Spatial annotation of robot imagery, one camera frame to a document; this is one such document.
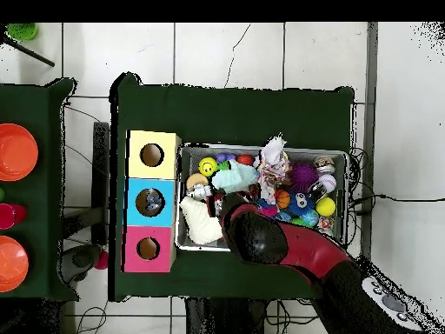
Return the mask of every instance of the red cup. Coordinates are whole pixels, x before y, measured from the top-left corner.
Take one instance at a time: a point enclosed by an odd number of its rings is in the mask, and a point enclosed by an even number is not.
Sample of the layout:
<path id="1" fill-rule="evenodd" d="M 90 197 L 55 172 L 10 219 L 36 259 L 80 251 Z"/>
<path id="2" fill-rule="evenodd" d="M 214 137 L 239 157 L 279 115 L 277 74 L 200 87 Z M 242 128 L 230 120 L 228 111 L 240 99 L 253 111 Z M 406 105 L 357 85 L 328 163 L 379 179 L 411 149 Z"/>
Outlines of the red cup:
<path id="1" fill-rule="evenodd" d="M 0 204 L 0 230 L 7 230 L 26 218 L 26 208 L 16 204 Z"/>

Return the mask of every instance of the green tablecloth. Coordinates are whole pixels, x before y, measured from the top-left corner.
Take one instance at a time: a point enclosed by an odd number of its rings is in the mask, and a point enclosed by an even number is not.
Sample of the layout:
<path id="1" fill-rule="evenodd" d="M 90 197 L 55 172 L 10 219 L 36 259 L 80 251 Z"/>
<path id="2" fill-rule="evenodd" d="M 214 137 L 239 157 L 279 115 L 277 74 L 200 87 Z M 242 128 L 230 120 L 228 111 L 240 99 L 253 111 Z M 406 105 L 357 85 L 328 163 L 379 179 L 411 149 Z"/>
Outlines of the green tablecloth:
<path id="1" fill-rule="evenodd" d="M 6 192 L 4 202 L 22 204 L 28 210 L 24 221 L 0 234 L 15 238 L 30 260 L 23 283 L 0 297 L 76 298 L 57 275 L 58 247 L 63 240 L 61 106 L 73 87 L 71 79 L 45 87 L 0 84 L 0 123 L 20 124 L 29 130 L 39 151 L 37 165 L 27 177 L 0 183 Z"/>
<path id="2" fill-rule="evenodd" d="M 110 229 L 110 247 L 115 246 L 110 253 L 115 261 L 109 270 L 111 298 L 314 297 L 291 269 L 245 264 L 229 252 L 179 250 L 168 274 L 122 273 L 125 131 L 174 132 L 183 143 L 254 146 L 282 132 L 290 148 L 349 151 L 353 90 L 217 90 L 138 81 L 131 73 L 122 74 L 110 90 L 111 152 L 116 153 L 110 162 L 111 181 L 116 180 L 116 186 L 110 184 L 110 221 L 117 224 Z"/>

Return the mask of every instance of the yellow smiley ball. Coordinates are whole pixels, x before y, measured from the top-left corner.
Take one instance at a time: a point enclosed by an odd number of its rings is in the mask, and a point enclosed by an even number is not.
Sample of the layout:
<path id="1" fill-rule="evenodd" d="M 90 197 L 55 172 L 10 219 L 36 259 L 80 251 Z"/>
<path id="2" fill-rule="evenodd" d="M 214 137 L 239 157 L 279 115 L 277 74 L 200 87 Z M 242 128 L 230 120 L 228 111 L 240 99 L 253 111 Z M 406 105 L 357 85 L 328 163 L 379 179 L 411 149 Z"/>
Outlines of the yellow smiley ball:
<path id="1" fill-rule="evenodd" d="M 216 170 L 216 160 L 213 157 L 205 157 L 199 162 L 198 170 L 205 177 L 210 177 Z"/>
<path id="2" fill-rule="evenodd" d="M 315 206 L 316 212 L 324 217 L 330 217 L 335 211 L 335 202 L 332 198 L 322 198 Z"/>

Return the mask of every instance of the red toy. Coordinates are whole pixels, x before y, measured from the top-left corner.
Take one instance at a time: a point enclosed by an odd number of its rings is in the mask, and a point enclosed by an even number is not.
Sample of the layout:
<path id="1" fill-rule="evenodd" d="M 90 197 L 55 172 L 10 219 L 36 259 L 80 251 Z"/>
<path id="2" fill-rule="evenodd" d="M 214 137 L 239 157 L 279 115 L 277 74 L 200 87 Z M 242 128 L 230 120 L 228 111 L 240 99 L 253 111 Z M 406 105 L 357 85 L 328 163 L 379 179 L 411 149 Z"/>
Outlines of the red toy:
<path id="1" fill-rule="evenodd" d="M 254 163 L 254 158 L 251 155 L 242 154 L 237 158 L 236 161 L 239 164 L 252 166 L 252 164 Z"/>

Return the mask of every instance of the pink box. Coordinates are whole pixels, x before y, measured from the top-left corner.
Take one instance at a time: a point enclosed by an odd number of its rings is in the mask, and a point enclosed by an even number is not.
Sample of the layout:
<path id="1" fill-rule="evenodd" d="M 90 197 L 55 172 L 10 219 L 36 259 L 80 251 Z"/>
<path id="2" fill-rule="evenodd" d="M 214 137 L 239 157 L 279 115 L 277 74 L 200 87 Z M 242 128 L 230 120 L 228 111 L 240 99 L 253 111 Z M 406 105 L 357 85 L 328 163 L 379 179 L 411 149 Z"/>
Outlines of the pink box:
<path id="1" fill-rule="evenodd" d="M 168 273 L 176 257 L 173 236 L 174 230 L 171 227 L 127 226 L 123 247 L 125 253 L 123 271 L 131 273 Z M 139 256 L 137 245 L 144 238 L 153 238 L 159 244 L 159 252 L 156 258 L 147 260 Z"/>

